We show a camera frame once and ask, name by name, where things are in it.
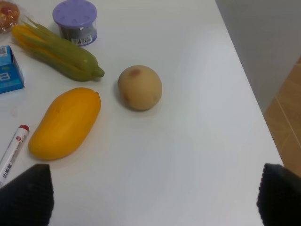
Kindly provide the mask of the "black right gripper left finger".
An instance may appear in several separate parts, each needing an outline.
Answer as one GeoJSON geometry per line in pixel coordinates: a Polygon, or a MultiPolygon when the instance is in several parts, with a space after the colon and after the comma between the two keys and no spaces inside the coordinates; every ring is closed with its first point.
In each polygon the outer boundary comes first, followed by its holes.
{"type": "Polygon", "coordinates": [[[0,189],[2,226],[47,226],[54,208],[48,164],[35,164],[0,189]]]}

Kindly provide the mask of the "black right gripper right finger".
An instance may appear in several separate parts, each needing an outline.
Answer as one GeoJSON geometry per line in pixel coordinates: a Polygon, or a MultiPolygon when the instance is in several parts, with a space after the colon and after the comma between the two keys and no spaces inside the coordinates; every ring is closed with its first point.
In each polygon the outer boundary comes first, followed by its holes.
{"type": "Polygon", "coordinates": [[[266,163],[256,204],[265,226],[299,226],[301,178],[279,164],[266,163]]]}

